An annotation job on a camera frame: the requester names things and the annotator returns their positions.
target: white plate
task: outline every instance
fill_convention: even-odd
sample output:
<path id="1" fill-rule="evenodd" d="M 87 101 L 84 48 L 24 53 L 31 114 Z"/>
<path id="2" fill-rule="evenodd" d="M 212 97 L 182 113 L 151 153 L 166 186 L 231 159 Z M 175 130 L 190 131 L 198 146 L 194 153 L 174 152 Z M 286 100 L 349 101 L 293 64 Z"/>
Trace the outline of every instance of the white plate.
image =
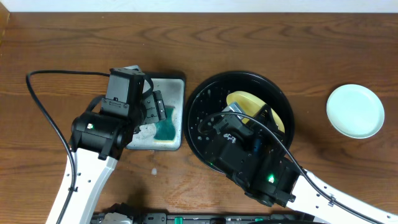
<path id="1" fill-rule="evenodd" d="M 326 113 L 341 134 L 363 139 L 376 134 L 384 122 L 384 108 L 371 90 L 360 85 L 343 85 L 333 91 Z"/>

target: white logo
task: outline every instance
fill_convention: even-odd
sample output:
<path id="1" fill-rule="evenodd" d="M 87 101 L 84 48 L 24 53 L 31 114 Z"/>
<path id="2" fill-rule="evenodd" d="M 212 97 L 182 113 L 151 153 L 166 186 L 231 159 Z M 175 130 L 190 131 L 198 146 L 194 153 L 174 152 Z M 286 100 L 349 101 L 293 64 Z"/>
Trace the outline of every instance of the white logo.
<path id="1" fill-rule="evenodd" d="M 226 138 L 227 140 L 232 140 L 233 144 L 235 144 L 236 142 L 236 138 L 232 136 L 232 134 L 224 134 L 224 138 Z"/>

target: cable clip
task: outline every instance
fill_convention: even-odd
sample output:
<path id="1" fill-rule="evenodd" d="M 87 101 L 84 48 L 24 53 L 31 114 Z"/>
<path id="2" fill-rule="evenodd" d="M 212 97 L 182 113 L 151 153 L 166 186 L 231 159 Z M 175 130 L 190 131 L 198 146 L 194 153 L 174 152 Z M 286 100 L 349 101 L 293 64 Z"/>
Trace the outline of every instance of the cable clip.
<path id="1" fill-rule="evenodd" d="M 335 205 L 335 201 L 336 201 L 336 198 L 333 197 L 333 196 L 331 196 L 331 199 L 330 199 L 328 205 L 329 205 L 330 207 L 333 207 L 333 206 Z"/>

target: small white debris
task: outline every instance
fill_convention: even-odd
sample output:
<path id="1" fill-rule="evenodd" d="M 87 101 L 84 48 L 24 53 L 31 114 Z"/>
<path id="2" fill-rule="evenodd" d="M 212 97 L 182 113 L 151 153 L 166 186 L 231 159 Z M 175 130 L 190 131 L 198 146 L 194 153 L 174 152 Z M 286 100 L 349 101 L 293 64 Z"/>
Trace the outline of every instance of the small white debris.
<path id="1" fill-rule="evenodd" d="M 153 168 L 152 171 L 150 172 L 152 175 L 156 175 L 157 174 L 157 169 Z"/>

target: wooden table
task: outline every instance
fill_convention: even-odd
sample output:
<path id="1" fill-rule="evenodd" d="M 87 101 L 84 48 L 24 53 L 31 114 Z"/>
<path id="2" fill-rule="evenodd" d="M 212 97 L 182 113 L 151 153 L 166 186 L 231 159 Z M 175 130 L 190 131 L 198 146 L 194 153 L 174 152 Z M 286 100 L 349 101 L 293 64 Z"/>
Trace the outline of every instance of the wooden table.
<path id="1" fill-rule="evenodd" d="M 43 223 L 65 170 L 64 149 L 31 99 L 25 74 L 134 64 L 185 72 L 186 97 L 219 72 L 264 75 L 292 105 L 291 151 L 300 164 L 337 189 L 398 213 L 397 21 L 392 14 L 12 13 L 0 46 L 0 223 Z M 33 79 L 66 138 L 73 119 L 107 83 L 76 75 Z M 375 136 L 350 139 L 329 123 L 326 99 L 345 83 L 364 85 L 383 102 L 386 120 Z M 172 213 L 290 212 L 247 198 L 202 164 L 185 140 L 176 152 L 125 150 L 96 211 L 121 202 Z"/>

